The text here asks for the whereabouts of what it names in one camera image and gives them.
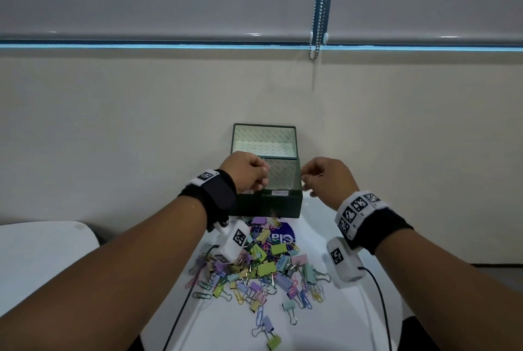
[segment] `box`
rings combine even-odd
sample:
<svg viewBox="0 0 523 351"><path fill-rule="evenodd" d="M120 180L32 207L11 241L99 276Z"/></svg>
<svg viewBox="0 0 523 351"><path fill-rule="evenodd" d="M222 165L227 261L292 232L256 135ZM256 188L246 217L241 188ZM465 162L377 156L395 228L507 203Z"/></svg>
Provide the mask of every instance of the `box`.
<svg viewBox="0 0 523 351"><path fill-rule="evenodd" d="M256 154L270 165L269 185L238 195L233 216L300 217L300 159L295 126L234 124L231 154Z"/></svg>

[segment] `person's left arm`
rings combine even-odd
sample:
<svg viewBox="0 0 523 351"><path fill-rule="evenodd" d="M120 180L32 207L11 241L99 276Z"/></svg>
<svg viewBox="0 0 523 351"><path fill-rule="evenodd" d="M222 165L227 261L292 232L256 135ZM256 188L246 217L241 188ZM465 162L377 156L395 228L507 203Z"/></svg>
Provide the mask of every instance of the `person's left arm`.
<svg viewBox="0 0 523 351"><path fill-rule="evenodd" d="M268 182L268 165L250 153L232 154L220 169L238 193ZM0 349L126 350L172 289L206 225L201 202L179 196L0 317Z"/></svg>

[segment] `person's right arm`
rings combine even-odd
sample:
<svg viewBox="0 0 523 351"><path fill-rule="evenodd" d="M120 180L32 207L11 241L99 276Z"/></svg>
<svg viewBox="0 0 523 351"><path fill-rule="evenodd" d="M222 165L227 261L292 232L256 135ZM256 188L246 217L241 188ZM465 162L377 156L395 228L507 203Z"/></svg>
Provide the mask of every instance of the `person's right arm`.
<svg viewBox="0 0 523 351"><path fill-rule="evenodd" d="M302 168L304 190L338 210L358 191L339 160L318 157ZM523 295L451 255L412 229L387 236L375 255L441 349L523 350Z"/></svg>

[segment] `black wristband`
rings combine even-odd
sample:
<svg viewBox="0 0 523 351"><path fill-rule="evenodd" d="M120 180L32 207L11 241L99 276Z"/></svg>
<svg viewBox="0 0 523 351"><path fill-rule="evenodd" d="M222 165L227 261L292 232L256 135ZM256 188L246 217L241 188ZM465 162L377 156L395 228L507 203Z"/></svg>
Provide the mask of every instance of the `black wristband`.
<svg viewBox="0 0 523 351"><path fill-rule="evenodd" d="M231 176L229 176L229 174L222 169L217 169L217 172L220 174L220 178L223 183L225 183L226 186L231 189L234 196L236 196L236 186ZM230 194L230 191L228 190L217 189L216 191L223 191L227 194ZM207 231L209 232L214 229L214 223L220 222L221 224L226 225L227 221L229 220L229 213L231 209L221 209L214 201L212 196L210 196L206 191L206 187L189 184L182 190L179 196L191 196L201 202L207 214Z"/></svg>
<svg viewBox="0 0 523 351"><path fill-rule="evenodd" d="M351 244L359 245L374 255L381 241L399 229L414 228L389 208L379 209L363 221Z"/></svg>

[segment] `person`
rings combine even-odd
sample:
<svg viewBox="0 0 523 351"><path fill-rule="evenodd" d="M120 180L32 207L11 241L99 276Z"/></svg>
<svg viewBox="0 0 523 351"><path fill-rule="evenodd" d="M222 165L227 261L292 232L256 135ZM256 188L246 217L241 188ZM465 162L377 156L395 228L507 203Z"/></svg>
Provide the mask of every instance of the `person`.
<svg viewBox="0 0 523 351"><path fill-rule="evenodd" d="M220 173L241 193L266 186L269 169L258 156L236 152ZM336 159L315 158L301 174L304 190L334 210L359 191L350 170ZM173 287L207 224L200 199L178 196L0 317L0 349L126 350ZM372 252L441 349L523 349L521 294L410 226L399 227Z"/></svg>

